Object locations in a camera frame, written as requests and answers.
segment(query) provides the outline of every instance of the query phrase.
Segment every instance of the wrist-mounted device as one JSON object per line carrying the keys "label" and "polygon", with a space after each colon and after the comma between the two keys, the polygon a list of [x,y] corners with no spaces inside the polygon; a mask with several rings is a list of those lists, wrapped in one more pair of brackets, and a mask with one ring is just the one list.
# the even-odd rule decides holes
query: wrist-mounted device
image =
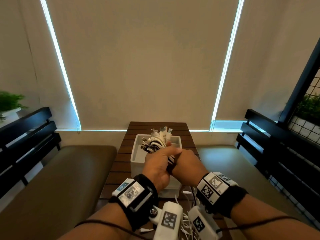
{"label": "wrist-mounted device", "polygon": [[132,231],[149,221],[150,209],[158,206],[154,184],[143,174],[127,178],[113,193],[109,203],[118,203],[126,214]]}
{"label": "wrist-mounted device", "polygon": [[197,186],[198,199],[211,213],[220,213],[230,218],[232,208],[248,193],[245,189],[220,172],[203,176]]}

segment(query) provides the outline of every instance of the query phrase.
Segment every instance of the slatted wooden tabletop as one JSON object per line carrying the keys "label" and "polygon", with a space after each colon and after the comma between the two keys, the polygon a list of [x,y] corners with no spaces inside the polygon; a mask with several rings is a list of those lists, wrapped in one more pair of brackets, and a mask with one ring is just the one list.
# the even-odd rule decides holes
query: slatted wooden tabletop
{"label": "slatted wooden tabletop", "polygon": [[[134,145],[134,140],[137,134],[150,134],[151,129],[159,130],[161,127],[168,126],[173,129],[172,135],[180,136],[182,148],[186,150],[192,150],[195,155],[198,155],[198,151],[193,142],[192,136],[190,134],[189,128],[186,123],[178,122],[130,122],[128,130],[124,136],[121,146],[118,150],[118,154],[115,161],[111,167],[110,173],[106,180],[106,184],[102,190],[100,199],[98,200],[96,211],[102,208],[111,197],[111,193],[117,189],[120,184],[127,178],[131,178],[131,166],[130,158],[131,152]],[[190,191],[190,187],[182,186],[181,191]],[[192,195],[188,196],[189,200],[183,193],[179,194],[178,201],[183,208],[184,213],[190,210],[191,202],[193,201]],[[162,208],[163,204],[167,201],[175,202],[174,198],[160,198],[159,207]],[[225,222],[217,222],[222,224],[221,227],[226,227]],[[144,228],[151,229],[152,224],[149,222]]]}

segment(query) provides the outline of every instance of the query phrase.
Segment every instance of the hand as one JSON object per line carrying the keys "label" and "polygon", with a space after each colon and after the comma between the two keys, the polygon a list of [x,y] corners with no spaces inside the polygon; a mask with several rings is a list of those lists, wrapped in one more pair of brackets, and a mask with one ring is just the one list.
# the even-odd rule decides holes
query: hand
{"label": "hand", "polygon": [[202,177],[209,173],[202,162],[191,150],[182,149],[182,153],[175,156],[176,166],[172,175],[183,185],[197,187]]}
{"label": "hand", "polygon": [[158,193],[167,187],[170,182],[170,175],[166,170],[168,156],[176,155],[181,151],[181,148],[169,146],[146,155],[142,174],[153,182]]}

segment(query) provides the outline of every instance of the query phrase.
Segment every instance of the white storage box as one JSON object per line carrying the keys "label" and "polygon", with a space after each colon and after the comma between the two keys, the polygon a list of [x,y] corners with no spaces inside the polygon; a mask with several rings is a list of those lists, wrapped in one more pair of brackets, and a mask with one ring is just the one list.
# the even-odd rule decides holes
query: white storage box
{"label": "white storage box", "polygon": [[[142,145],[142,138],[145,137],[146,139],[150,138],[151,135],[141,135],[138,134],[133,144],[133,149],[131,153],[130,163],[131,163],[131,177],[134,177],[140,173],[142,173],[144,160],[146,158],[147,152],[141,149]],[[171,136],[170,139],[171,143],[175,147],[182,148],[181,145],[181,138],[179,136]],[[179,196],[179,191],[181,188],[181,183],[170,176],[170,183],[169,185],[159,193],[159,197],[161,198],[174,198],[175,195]]]}

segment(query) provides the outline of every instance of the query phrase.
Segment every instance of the black wooden bench backrest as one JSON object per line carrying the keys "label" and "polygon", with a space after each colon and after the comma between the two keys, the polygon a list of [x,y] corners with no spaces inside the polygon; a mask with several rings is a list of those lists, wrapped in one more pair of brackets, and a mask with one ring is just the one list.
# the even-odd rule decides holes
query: black wooden bench backrest
{"label": "black wooden bench backrest", "polygon": [[[50,117],[49,107],[43,107],[0,128],[0,198],[20,180],[27,185],[26,173],[54,147],[60,149],[61,138],[54,132],[57,127],[54,121],[49,121]],[[11,143],[25,133],[26,136]]]}
{"label": "black wooden bench backrest", "polygon": [[[252,109],[247,110],[245,118],[248,121],[242,124],[243,133],[237,137],[239,145],[257,160],[257,168],[262,174],[266,177],[272,175],[319,221],[320,171],[312,164],[320,167],[320,146],[288,129],[280,128],[276,122]],[[261,146],[263,152],[252,145],[246,136]]]}

